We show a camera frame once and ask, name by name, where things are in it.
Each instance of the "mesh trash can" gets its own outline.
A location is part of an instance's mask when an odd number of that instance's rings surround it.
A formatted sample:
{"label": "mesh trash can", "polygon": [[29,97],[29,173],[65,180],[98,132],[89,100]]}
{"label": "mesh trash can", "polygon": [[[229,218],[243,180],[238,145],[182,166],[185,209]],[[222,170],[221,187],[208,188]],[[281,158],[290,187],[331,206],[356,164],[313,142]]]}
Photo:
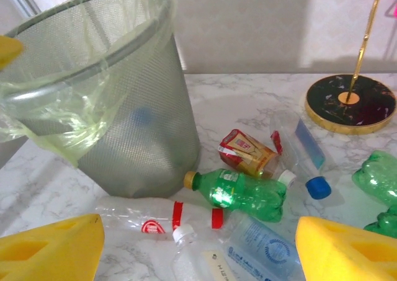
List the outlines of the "mesh trash can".
{"label": "mesh trash can", "polygon": [[0,137],[27,135],[110,195],[168,197],[200,144],[172,35],[173,0],[72,0],[8,34]]}

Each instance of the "white marble surface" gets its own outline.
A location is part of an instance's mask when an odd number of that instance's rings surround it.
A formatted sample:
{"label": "white marble surface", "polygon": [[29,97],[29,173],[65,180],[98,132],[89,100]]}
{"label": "white marble surface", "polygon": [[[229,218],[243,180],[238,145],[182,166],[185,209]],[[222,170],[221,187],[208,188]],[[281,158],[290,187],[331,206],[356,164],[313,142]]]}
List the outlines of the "white marble surface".
{"label": "white marble surface", "polygon": [[[287,194],[284,216],[271,228],[292,240],[300,216],[321,216],[362,228],[386,210],[351,181],[351,174],[374,149],[397,155],[397,117],[380,132],[338,135],[317,127],[303,111],[303,97],[323,74],[219,74],[186,76],[202,142],[202,172],[224,166],[216,147],[233,128],[271,145],[269,119],[279,108],[299,112],[336,168],[325,173],[333,193],[312,200],[302,187]],[[397,74],[368,74],[397,91]],[[0,170],[0,235],[5,236],[71,216],[91,212],[96,198],[106,195],[90,178],[66,161],[36,147],[21,147]],[[198,194],[182,189],[173,198],[206,205]],[[107,233],[96,281],[169,281],[175,247],[170,241],[137,239],[133,234]]]}

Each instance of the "gold bottle cap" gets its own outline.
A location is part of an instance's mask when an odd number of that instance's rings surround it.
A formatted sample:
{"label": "gold bottle cap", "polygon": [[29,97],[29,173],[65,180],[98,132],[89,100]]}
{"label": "gold bottle cap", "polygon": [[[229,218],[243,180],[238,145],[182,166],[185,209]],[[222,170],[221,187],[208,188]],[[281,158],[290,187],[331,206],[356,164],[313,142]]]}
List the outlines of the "gold bottle cap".
{"label": "gold bottle cap", "polygon": [[193,187],[193,179],[197,172],[195,171],[188,171],[184,177],[184,186],[188,189]]}

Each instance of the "gold rim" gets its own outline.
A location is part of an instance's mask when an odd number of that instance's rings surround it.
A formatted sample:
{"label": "gold rim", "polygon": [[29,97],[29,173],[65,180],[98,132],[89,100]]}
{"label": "gold rim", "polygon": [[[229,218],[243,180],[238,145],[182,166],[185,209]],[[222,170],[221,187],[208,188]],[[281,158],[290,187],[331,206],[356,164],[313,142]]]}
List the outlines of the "gold rim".
{"label": "gold rim", "polygon": [[363,135],[363,134],[369,134],[369,133],[376,132],[376,131],[382,129],[383,127],[385,127],[387,124],[389,124],[396,112],[396,107],[388,118],[384,119],[383,121],[381,121],[379,123],[376,123],[373,125],[366,125],[366,126],[347,126],[347,125],[337,124],[337,123],[331,122],[329,120],[326,120],[325,118],[320,117],[310,107],[309,102],[308,102],[307,93],[306,93],[306,99],[305,99],[305,110],[306,110],[307,114],[309,115],[309,117],[314,121],[314,123],[316,123],[317,125],[319,125],[320,127],[324,128],[326,130],[329,130],[331,132],[340,133],[340,134],[346,134],[346,135]]}

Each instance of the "crushed plastic bottle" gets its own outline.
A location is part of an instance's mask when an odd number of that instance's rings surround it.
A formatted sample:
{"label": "crushed plastic bottle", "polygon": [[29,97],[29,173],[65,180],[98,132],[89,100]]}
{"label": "crushed plastic bottle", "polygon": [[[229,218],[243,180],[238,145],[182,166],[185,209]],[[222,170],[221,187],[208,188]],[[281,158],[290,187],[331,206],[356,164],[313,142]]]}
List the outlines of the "crushed plastic bottle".
{"label": "crushed plastic bottle", "polygon": [[321,175],[325,155],[316,140],[295,112],[276,112],[270,120],[274,146],[284,165],[305,183],[313,199],[331,194],[331,187]]}
{"label": "crushed plastic bottle", "polygon": [[227,165],[258,179],[277,180],[289,188],[297,178],[285,168],[280,155],[238,129],[222,140],[218,151]]}
{"label": "crushed plastic bottle", "polygon": [[223,210],[208,210],[198,205],[174,202],[165,198],[100,198],[95,212],[105,228],[136,231],[139,233],[169,233],[189,223],[195,228],[221,228]]}
{"label": "crushed plastic bottle", "polygon": [[216,207],[238,209],[262,221],[279,222],[283,214],[287,188],[274,180],[218,169],[207,174],[190,171],[185,175],[184,185],[200,191]]}
{"label": "crushed plastic bottle", "polygon": [[387,206],[397,205],[397,158],[391,154],[375,150],[353,174],[352,180]]}
{"label": "crushed plastic bottle", "polygon": [[178,253],[172,262],[177,281],[236,281],[217,241],[202,241],[189,224],[172,234]]}
{"label": "crushed plastic bottle", "polygon": [[234,211],[219,230],[225,254],[258,281],[304,281],[296,247],[253,217]]}
{"label": "crushed plastic bottle", "polygon": [[397,239],[397,205],[377,216],[378,221],[364,227],[365,230]]}

